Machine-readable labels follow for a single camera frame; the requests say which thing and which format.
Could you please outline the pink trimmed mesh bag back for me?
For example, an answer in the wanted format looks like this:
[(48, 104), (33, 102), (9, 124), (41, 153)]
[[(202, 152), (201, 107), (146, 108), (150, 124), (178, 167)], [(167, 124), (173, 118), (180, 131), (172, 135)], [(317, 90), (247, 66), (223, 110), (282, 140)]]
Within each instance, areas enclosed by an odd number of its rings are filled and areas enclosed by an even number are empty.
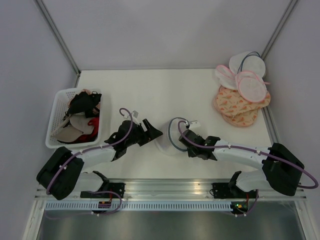
[(218, 65), (215, 68), (215, 76), (217, 77), (219, 83), (227, 89), (237, 90), (237, 84), (235, 80), (235, 75), (233, 72), (225, 65)]

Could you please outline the right arm base black plate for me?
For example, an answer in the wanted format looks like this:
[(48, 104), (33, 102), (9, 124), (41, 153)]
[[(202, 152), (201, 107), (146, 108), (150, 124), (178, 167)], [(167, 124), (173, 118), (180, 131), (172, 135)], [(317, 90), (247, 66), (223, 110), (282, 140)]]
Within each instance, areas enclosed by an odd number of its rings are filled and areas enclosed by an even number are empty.
[(242, 198), (241, 194), (234, 193), (228, 187), (226, 182), (215, 182), (211, 184), (211, 190), (209, 193), (214, 199), (238, 199)]

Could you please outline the white mesh laundry bag blue trim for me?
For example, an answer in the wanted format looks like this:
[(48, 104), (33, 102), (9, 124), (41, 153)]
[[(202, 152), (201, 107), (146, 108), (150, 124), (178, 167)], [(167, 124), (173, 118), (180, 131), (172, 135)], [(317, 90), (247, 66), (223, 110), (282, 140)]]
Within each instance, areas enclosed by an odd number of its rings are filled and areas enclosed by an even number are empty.
[(155, 145), (165, 155), (174, 156), (187, 152), (187, 148), (179, 141), (181, 136), (178, 130), (179, 121), (187, 122), (183, 117), (168, 120), (160, 129), (163, 135), (155, 140)]

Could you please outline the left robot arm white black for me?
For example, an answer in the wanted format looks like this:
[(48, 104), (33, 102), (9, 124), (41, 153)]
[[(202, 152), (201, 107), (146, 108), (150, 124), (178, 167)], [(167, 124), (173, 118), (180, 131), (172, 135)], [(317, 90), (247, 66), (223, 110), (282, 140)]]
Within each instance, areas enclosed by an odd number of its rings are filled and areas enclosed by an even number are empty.
[(133, 145), (140, 147), (161, 137), (163, 132), (153, 127), (147, 119), (142, 123), (125, 120), (107, 140), (105, 145), (90, 147), (73, 153), (65, 146), (54, 151), (36, 176), (37, 182), (56, 200), (68, 197), (80, 183), (86, 168), (102, 162), (114, 162), (127, 153)]

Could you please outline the left arm base black plate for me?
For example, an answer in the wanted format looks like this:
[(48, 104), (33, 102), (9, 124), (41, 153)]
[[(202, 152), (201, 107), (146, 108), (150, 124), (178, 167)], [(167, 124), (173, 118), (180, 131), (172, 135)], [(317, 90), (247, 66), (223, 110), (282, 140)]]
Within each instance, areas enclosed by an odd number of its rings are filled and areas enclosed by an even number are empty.
[(96, 191), (82, 191), (82, 199), (118, 199), (123, 198), (125, 193), (125, 183), (123, 182), (104, 182)]

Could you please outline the left aluminium frame post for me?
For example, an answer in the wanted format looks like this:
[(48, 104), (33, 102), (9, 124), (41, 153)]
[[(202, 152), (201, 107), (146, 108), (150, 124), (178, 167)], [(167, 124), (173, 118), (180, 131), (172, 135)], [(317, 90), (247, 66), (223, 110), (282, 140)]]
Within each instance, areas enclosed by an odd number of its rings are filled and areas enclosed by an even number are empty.
[(52, 32), (54, 38), (56, 39), (58, 45), (60, 46), (63, 54), (66, 56), (69, 64), (71, 65), (73, 71), (75, 72), (76, 76), (79, 77), (81, 74), (81, 70), (79, 69), (76, 61), (74, 60), (66, 42), (64, 41), (53, 17), (51, 16), (45, 2), (43, 0), (34, 0), (37, 8), (39, 9), (40, 13), (42, 14), (44, 20), (46, 21), (50, 31)]

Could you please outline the red bra in basket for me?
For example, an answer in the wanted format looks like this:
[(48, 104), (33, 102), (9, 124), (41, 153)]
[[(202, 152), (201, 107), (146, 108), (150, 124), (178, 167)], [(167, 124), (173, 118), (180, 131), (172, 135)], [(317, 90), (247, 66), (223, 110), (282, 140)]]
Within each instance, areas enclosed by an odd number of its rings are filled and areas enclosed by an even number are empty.
[(75, 140), (75, 143), (79, 144), (95, 141), (98, 136), (99, 121), (99, 117), (79, 120), (74, 127), (81, 131), (82, 135)]

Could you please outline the pink trimmed mesh bag front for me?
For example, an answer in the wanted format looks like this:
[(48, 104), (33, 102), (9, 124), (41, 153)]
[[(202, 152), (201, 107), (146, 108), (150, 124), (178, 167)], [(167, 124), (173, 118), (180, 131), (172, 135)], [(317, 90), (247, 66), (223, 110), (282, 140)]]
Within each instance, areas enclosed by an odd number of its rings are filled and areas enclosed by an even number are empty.
[(252, 71), (242, 71), (235, 76), (235, 82), (239, 94), (248, 102), (260, 103), (268, 93), (267, 85), (259, 75)]

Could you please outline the floral orange laundry bag upper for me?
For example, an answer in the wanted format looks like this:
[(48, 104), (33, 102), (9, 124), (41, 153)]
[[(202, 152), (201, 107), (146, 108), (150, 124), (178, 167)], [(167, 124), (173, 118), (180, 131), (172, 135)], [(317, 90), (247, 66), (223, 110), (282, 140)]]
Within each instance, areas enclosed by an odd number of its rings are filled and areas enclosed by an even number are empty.
[(213, 106), (223, 115), (234, 117), (249, 111), (255, 111), (267, 107), (271, 102), (271, 96), (267, 92), (264, 100), (258, 103), (249, 102), (236, 90), (220, 87), (213, 100)]

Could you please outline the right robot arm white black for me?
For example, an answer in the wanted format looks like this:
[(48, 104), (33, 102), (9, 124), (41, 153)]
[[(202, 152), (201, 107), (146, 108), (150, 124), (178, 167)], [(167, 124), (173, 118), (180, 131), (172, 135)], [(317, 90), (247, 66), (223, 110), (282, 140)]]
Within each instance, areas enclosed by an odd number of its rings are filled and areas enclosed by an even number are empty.
[(253, 190), (269, 190), (292, 197), (296, 194), (303, 163), (284, 145), (273, 143), (271, 147), (233, 145), (219, 137), (202, 138), (190, 129), (185, 130), (179, 141), (187, 148), (190, 158), (234, 162), (253, 168), (253, 171), (237, 171), (227, 184), (228, 192), (235, 198)]

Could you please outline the right aluminium frame post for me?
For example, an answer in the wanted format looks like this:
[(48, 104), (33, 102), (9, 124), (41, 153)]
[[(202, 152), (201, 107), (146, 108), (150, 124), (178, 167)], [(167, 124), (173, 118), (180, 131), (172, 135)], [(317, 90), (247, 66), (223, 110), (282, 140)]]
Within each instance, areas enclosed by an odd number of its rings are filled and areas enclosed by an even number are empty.
[(287, 7), (285, 8), (280, 20), (278, 21), (274, 31), (272, 32), (264, 50), (262, 51), (261, 58), (265, 60), (270, 53), (273, 45), (277, 41), (278, 37), (280, 36), (282, 30), (284, 29), (286, 23), (292, 16), (294, 10), (296, 9), (297, 5), (300, 3), (300, 0), (290, 0)]

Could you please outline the black bra in basket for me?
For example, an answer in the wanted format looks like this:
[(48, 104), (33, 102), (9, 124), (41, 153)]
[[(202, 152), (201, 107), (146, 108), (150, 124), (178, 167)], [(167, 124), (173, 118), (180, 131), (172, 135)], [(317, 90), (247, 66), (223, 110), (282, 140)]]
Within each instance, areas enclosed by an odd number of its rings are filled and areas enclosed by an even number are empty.
[(100, 108), (98, 105), (101, 102), (102, 94), (93, 91), (88, 94), (86, 91), (82, 91), (76, 94), (70, 101), (67, 110), (67, 115), (84, 114), (86, 118), (94, 118), (100, 115)]

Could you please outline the aluminium rail front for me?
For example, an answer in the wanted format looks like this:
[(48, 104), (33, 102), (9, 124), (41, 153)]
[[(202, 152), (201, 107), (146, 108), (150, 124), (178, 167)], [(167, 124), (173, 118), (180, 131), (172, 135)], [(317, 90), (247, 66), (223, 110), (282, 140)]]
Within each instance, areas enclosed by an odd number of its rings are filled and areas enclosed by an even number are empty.
[[(96, 184), (94, 178), (79, 180), (73, 192), (65, 200), (84, 200), (81, 191), (96, 190), (89, 184)], [(213, 183), (227, 183), (228, 179), (120, 179), (109, 178), (109, 185), (113, 183), (124, 184), (123, 197), (126, 201), (220, 201), (210, 194)], [(37, 200), (55, 200), (41, 185), (35, 192)], [(306, 192), (298, 189), (295, 196), (285, 196), (273, 189), (259, 190), (259, 201), (306, 201)]]

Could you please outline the pink trimmed mesh bag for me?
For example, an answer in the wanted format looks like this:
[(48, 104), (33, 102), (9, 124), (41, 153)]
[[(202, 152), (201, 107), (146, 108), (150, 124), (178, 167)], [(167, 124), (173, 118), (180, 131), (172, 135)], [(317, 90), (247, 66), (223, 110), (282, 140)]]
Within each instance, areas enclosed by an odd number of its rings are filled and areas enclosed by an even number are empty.
[(215, 68), (215, 76), (217, 77), (219, 83), (227, 89), (237, 90), (237, 84), (235, 80), (235, 75), (233, 72), (225, 65), (218, 65)]
[(239, 94), (248, 102), (260, 103), (268, 93), (267, 85), (259, 75), (252, 71), (242, 71), (235, 76), (235, 82)]

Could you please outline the aluminium frame post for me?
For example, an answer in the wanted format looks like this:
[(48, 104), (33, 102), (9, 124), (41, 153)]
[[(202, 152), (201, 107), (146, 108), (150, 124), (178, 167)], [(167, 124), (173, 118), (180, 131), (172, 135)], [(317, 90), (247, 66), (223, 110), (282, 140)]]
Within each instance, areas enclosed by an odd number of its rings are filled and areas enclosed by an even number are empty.
[(81, 74), (81, 70), (79, 69), (76, 61), (74, 60), (66, 42), (64, 41), (53, 17), (51, 16), (45, 2), (43, 0), (34, 0), (37, 8), (39, 9), (40, 13), (42, 14), (44, 20), (46, 21), (50, 31), (52, 32), (54, 38), (56, 39), (58, 45), (60, 46), (63, 54), (66, 56), (69, 64), (71, 65), (73, 71), (75, 72), (76, 76), (79, 77)]
[(261, 58), (265, 60), (270, 53), (273, 45), (277, 41), (278, 37), (280, 36), (282, 30), (284, 29), (286, 23), (292, 16), (294, 10), (296, 9), (297, 5), (300, 3), (300, 0), (290, 0), (287, 7), (285, 8), (280, 20), (278, 21), (274, 31), (272, 32), (264, 50), (262, 51)]

